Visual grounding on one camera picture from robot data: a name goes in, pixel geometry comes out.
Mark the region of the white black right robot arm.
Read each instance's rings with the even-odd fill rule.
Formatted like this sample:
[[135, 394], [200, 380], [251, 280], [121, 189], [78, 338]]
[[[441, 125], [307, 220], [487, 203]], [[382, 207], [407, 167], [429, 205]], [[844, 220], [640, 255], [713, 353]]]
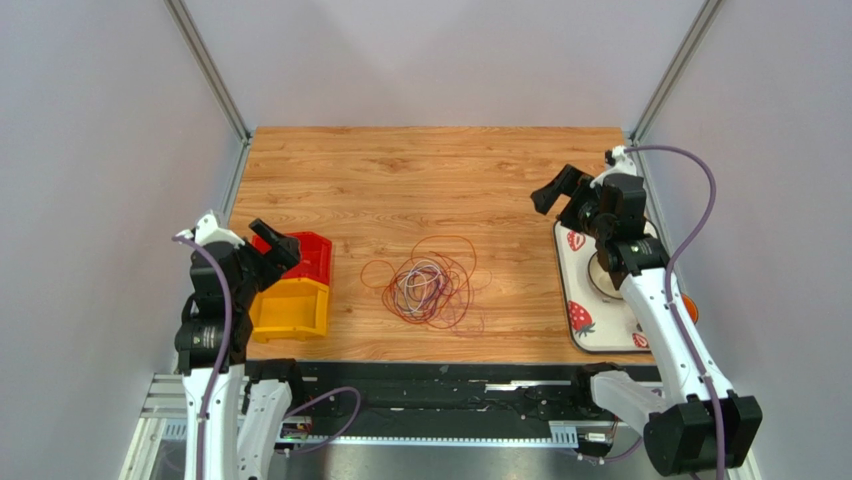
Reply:
[[654, 392], [614, 363], [579, 366], [574, 405], [632, 428], [660, 475], [723, 478], [745, 463], [763, 412], [756, 398], [736, 392], [704, 345], [674, 272], [678, 254], [648, 224], [645, 182], [632, 156], [630, 147], [608, 150], [597, 175], [567, 165], [531, 196], [540, 214], [568, 200], [553, 238], [576, 346], [621, 327], [637, 350], [653, 355], [660, 376]]

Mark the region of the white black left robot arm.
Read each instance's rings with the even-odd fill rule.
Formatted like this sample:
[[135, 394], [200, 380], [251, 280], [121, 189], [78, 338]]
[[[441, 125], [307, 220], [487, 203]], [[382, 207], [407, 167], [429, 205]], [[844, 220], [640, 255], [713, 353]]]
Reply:
[[192, 248], [194, 291], [174, 345], [187, 408], [187, 479], [264, 479], [289, 408], [304, 393], [298, 364], [265, 360], [248, 368], [249, 316], [256, 296], [299, 265], [297, 238], [260, 219], [262, 252], [205, 212], [174, 241]]

